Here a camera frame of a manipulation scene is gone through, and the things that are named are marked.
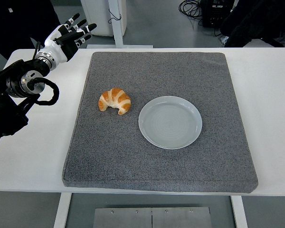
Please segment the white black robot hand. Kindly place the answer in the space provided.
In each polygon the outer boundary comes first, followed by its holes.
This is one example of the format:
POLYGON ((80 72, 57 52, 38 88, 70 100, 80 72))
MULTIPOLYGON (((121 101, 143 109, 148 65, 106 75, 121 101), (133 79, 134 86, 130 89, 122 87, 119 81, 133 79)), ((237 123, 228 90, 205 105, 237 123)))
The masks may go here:
POLYGON ((50 69, 69 61, 80 46, 92 37, 91 31, 97 27, 95 23, 86 25, 86 19, 75 23, 79 16, 79 13, 75 14, 54 29, 46 38, 44 48, 37 51, 34 58, 46 62, 50 69))

